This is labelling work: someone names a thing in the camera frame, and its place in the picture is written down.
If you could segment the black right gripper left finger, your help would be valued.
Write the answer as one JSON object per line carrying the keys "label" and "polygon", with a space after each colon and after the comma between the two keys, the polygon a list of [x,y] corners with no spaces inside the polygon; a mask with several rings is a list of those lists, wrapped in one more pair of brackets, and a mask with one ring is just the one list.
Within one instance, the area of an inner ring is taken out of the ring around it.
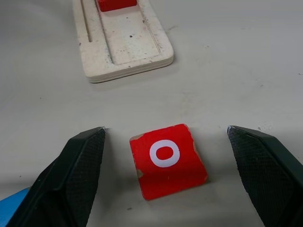
{"label": "black right gripper left finger", "polygon": [[104,127],[70,138],[29,187],[6,227],[86,227],[98,189],[105,138]]}

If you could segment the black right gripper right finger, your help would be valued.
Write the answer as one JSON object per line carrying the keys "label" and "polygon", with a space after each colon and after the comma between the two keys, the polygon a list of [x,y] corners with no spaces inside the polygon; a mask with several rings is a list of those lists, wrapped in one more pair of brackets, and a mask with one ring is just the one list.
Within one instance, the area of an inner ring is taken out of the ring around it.
{"label": "black right gripper right finger", "polygon": [[265,227],[303,227],[303,164],[274,136],[229,126],[237,169]]}

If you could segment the red letter O block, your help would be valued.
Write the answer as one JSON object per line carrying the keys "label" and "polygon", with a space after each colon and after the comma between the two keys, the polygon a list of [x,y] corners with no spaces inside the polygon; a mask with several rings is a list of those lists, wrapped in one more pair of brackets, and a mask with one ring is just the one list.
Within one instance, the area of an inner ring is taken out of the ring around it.
{"label": "red letter O block", "polygon": [[206,168],[186,124],[146,132],[129,142],[145,200],[206,183]]}

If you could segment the white wooden tray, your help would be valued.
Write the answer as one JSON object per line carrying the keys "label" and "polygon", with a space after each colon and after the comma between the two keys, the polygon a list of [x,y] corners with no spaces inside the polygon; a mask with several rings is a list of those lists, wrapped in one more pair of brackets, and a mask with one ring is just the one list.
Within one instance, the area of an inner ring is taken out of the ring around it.
{"label": "white wooden tray", "polygon": [[84,73],[101,83],[170,65],[172,45],[149,0],[102,12],[98,0],[72,0]]}

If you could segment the blue block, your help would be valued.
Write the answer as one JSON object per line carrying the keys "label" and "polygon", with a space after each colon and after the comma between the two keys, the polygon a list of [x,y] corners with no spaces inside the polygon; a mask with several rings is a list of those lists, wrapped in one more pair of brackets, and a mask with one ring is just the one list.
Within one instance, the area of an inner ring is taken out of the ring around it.
{"label": "blue block", "polygon": [[6,227],[29,190],[30,187],[25,188],[0,201],[0,227]]}

